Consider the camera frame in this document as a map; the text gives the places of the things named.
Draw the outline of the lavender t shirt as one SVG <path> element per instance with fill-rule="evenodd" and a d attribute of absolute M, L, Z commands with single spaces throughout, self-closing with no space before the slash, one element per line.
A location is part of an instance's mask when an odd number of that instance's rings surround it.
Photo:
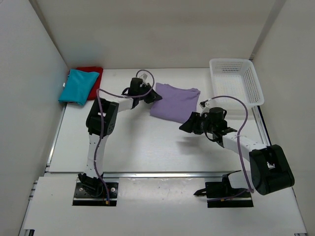
<path fill-rule="evenodd" d="M 150 115 L 156 118 L 184 123 L 196 111 L 200 90 L 176 88 L 169 84 L 156 84 L 156 92 L 162 97 L 153 103 Z"/>

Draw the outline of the red t shirt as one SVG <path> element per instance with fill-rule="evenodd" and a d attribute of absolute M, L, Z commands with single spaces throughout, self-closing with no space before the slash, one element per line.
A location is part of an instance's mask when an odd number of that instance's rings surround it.
<path fill-rule="evenodd" d="M 89 67 L 77 67 L 76 69 L 83 72 L 88 72 L 88 73 L 97 72 L 99 74 L 87 98 L 88 101 L 94 100 L 96 98 L 96 90 L 100 87 L 102 74 L 103 74 L 103 68 L 98 67 L 98 66 L 89 66 Z"/>

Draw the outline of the teal t shirt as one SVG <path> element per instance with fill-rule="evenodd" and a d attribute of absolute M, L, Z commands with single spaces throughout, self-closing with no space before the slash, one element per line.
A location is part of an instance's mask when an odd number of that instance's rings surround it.
<path fill-rule="evenodd" d="M 71 69 L 58 101 L 84 106 L 98 77 L 98 72 L 84 72 Z"/>

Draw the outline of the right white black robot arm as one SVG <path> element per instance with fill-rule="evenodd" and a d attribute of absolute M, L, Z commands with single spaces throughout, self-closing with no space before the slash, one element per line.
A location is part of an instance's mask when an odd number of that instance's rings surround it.
<path fill-rule="evenodd" d="M 179 129 L 196 135 L 204 134 L 209 141 L 238 154 L 241 164 L 248 160 L 250 183 L 259 194 L 267 195 L 292 187 L 295 179 L 281 146 L 267 146 L 241 136 L 240 129 L 228 126 L 226 114 L 227 111 L 220 107 L 202 113 L 192 112 Z"/>

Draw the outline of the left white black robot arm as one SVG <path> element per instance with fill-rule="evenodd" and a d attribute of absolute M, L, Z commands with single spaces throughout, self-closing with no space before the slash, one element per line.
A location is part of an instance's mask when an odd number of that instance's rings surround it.
<path fill-rule="evenodd" d="M 93 198 L 103 197 L 110 201 L 109 188 L 103 178 L 104 151 L 109 136 L 113 133 L 119 112 L 134 109 L 140 101 L 147 104 L 162 100 L 147 82 L 149 72 L 131 79 L 128 88 L 121 95 L 114 95 L 103 89 L 96 90 L 96 99 L 86 120 L 89 134 L 87 163 L 78 178 L 83 189 Z"/>

